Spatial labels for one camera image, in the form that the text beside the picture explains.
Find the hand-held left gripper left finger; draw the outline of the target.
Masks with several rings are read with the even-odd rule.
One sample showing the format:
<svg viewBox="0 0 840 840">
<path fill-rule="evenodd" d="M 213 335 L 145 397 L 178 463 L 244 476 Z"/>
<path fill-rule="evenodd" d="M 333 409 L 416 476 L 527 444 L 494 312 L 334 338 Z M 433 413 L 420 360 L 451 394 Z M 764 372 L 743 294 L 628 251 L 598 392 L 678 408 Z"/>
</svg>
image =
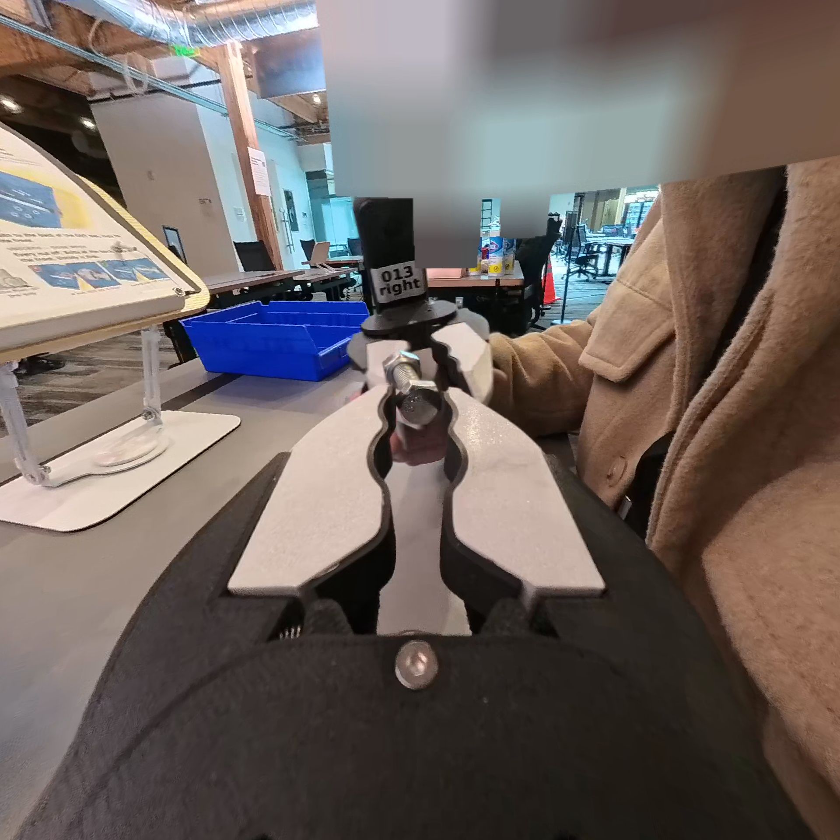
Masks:
<svg viewBox="0 0 840 840">
<path fill-rule="evenodd" d="M 309 596 L 378 546 L 392 525 L 393 391 L 376 385 L 291 449 L 227 588 Z"/>
</svg>

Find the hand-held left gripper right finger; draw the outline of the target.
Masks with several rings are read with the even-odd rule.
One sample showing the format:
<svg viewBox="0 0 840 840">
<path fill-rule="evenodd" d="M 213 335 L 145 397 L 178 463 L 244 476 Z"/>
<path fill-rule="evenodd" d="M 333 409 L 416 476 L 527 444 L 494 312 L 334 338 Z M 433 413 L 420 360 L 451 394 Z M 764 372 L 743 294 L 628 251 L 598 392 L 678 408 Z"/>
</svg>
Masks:
<svg viewBox="0 0 840 840">
<path fill-rule="evenodd" d="M 459 388 L 440 571 L 461 599 L 598 597 L 605 582 L 541 448 Z"/>
</svg>

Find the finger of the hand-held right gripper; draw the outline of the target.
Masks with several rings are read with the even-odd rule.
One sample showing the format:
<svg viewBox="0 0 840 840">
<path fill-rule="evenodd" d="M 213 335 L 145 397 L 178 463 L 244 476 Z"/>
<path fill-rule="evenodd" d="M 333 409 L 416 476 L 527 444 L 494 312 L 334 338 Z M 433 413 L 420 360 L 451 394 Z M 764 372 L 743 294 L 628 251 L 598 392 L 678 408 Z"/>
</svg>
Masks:
<svg viewBox="0 0 840 840">
<path fill-rule="evenodd" d="M 447 324 L 432 332 L 429 341 L 445 390 L 458 388 L 487 406 L 494 385 L 488 341 L 467 322 Z"/>
<path fill-rule="evenodd" d="M 404 340 L 377 340 L 366 345 L 364 385 L 367 391 L 377 386 L 389 386 L 385 363 L 395 353 L 409 351 L 410 343 Z"/>
</svg>

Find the silver hex bolt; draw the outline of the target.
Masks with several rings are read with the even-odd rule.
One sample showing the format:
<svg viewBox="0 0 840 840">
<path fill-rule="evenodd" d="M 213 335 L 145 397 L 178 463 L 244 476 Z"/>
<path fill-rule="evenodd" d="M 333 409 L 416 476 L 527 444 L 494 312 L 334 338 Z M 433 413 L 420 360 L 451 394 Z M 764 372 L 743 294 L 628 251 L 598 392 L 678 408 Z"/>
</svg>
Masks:
<svg viewBox="0 0 840 840">
<path fill-rule="evenodd" d="M 442 405 L 442 397 L 433 380 L 422 378 L 406 390 L 392 388 L 397 409 L 406 424 L 424 427 L 435 420 Z"/>
</svg>

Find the grey desk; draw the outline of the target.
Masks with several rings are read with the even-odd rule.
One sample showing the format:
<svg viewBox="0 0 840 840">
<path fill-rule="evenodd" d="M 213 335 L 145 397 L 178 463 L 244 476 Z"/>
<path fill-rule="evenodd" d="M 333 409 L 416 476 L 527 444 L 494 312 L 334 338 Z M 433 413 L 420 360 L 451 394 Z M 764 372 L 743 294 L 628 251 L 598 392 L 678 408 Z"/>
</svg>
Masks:
<svg viewBox="0 0 840 840">
<path fill-rule="evenodd" d="M 276 454 L 360 387 L 347 369 L 312 383 L 206 373 L 200 361 L 161 374 L 175 410 L 236 415 L 240 426 L 104 523 L 58 533 L 2 522 L 2 838 L 13 838 L 59 766 L 131 615 L 175 555 Z M 137 381 L 29 429 L 44 460 L 136 417 Z M 443 464 L 397 464 L 395 575 L 379 630 L 468 633 L 466 609 L 438 571 Z"/>
</svg>

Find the person's right hand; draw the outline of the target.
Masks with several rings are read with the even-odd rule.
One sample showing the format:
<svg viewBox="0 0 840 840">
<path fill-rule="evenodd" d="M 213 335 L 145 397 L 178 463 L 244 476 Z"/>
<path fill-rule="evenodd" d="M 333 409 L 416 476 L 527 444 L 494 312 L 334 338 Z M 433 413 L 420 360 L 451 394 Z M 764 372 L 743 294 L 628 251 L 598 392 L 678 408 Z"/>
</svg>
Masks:
<svg viewBox="0 0 840 840">
<path fill-rule="evenodd" d="M 391 436 L 392 458 L 408 466 L 433 464 L 443 459 L 448 446 L 448 425 L 438 419 L 424 427 L 397 423 Z"/>
</svg>

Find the wooden supply table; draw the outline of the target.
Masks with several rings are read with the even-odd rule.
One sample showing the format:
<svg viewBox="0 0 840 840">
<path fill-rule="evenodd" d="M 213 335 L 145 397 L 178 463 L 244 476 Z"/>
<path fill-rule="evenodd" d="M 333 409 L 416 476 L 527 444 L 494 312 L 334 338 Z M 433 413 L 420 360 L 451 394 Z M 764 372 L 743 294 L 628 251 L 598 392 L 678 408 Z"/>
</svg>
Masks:
<svg viewBox="0 0 840 840">
<path fill-rule="evenodd" d="M 518 262 L 512 276 L 480 273 L 455 281 L 427 280 L 427 285 L 431 299 L 453 302 L 482 317 L 490 332 L 520 335 L 523 278 Z"/>
</svg>

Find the blue plastic bin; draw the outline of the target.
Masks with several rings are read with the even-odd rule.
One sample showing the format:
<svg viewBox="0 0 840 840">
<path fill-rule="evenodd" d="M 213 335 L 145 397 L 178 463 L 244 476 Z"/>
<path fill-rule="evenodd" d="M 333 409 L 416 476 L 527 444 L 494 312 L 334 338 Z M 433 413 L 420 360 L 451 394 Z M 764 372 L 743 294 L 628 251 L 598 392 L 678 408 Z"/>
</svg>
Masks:
<svg viewBox="0 0 840 840">
<path fill-rule="evenodd" d="M 362 301 L 255 301 L 183 326 L 208 372 L 320 382 L 350 363 L 368 316 Z"/>
</svg>

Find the long brown table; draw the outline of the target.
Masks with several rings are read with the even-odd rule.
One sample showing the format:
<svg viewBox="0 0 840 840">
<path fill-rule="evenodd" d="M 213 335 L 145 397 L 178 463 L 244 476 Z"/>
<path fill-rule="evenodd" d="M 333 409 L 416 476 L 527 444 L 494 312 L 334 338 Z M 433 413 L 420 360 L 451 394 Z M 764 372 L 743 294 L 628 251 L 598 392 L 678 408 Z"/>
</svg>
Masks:
<svg viewBox="0 0 840 840">
<path fill-rule="evenodd" d="M 262 287 L 268 287 L 267 294 L 272 297 L 288 291 L 332 291 L 363 268 L 362 256 L 350 256 L 328 259 L 320 267 L 226 272 L 202 277 L 202 281 L 211 299 L 217 301 L 243 295 L 253 297 L 256 289 Z"/>
</svg>

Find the instruction sheet on stand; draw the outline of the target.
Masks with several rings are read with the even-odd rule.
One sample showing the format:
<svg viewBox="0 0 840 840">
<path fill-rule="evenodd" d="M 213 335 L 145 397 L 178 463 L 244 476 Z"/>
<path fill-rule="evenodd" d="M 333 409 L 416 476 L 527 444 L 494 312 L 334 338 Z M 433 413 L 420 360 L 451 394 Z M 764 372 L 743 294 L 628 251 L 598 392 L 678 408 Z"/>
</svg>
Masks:
<svg viewBox="0 0 840 840">
<path fill-rule="evenodd" d="M 163 408 L 159 327 L 164 322 L 202 312 L 209 302 L 209 292 L 201 279 L 155 236 L 108 194 L 88 183 L 102 197 L 107 197 L 121 215 L 136 223 L 153 247 L 189 279 L 195 291 L 187 296 L 183 310 L 167 316 L 25 343 L 11 349 L 2 348 L 1 328 L 2 418 L 18 472 L 18 477 L 2 484 L 1 519 L 3 523 L 52 532 L 78 532 L 111 519 L 240 425 L 236 416 Z M 64 454 L 44 461 L 35 452 L 20 402 L 15 373 L 18 362 L 135 331 L 140 331 L 143 360 L 140 414 L 106 433 L 95 432 L 86 442 L 70 446 Z"/>
</svg>

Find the beige coat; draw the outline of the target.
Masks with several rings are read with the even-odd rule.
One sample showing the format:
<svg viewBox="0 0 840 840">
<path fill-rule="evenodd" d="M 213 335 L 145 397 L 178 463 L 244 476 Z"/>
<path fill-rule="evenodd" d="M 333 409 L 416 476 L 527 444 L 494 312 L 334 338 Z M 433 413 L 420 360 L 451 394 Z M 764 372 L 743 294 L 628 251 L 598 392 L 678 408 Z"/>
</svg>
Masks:
<svg viewBox="0 0 840 840">
<path fill-rule="evenodd" d="M 662 185 L 597 318 L 585 364 L 616 384 L 673 339 L 647 542 L 838 838 L 838 157 Z"/>
</svg>

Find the printed instruction sheet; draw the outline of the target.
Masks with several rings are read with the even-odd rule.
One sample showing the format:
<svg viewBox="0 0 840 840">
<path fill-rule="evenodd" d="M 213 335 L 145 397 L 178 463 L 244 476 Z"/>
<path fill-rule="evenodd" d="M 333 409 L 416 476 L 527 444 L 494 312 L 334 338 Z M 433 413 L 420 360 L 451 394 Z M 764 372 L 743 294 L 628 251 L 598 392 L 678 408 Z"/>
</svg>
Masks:
<svg viewBox="0 0 840 840">
<path fill-rule="evenodd" d="M 88 182 L 2 126 L 2 348 L 183 310 L 195 291 Z"/>
</svg>

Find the rectangular metal duct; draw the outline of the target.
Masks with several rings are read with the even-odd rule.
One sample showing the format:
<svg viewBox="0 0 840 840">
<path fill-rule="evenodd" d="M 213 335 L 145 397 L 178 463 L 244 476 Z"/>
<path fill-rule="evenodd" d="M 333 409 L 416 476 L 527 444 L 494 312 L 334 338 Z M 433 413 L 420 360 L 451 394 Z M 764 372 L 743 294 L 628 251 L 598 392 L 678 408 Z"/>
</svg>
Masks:
<svg viewBox="0 0 840 840">
<path fill-rule="evenodd" d="M 308 95 L 327 88 L 320 28 L 258 39 L 251 66 L 262 98 Z"/>
</svg>

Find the wooden post with notice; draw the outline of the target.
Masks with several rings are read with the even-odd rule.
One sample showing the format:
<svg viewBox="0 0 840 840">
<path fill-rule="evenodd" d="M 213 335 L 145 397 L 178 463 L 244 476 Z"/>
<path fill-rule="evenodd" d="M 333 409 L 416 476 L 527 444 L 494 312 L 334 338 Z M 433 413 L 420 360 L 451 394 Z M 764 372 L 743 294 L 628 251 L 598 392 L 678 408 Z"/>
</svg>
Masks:
<svg viewBox="0 0 840 840">
<path fill-rule="evenodd" d="M 259 150 L 260 148 L 249 98 L 242 47 L 237 41 L 226 43 L 215 48 L 215 57 L 255 233 L 257 239 L 266 244 L 276 268 L 283 270 L 271 199 L 270 196 L 256 195 L 249 167 L 248 147 Z"/>
</svg>

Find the silver spiral duct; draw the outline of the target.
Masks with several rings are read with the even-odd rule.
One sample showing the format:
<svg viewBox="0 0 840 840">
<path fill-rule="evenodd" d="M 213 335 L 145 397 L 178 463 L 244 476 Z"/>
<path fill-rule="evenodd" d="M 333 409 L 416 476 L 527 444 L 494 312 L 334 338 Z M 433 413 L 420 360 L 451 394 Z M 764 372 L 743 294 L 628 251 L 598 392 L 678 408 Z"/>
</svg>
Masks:
<svg viewBox="0 0 840 840">
<path fill-rule="evenodd" d="M 65 1 L 91 17 L 170 46 L 202 48 L 294 34 L 319 26 L 314 1 Z"/>
</svg>

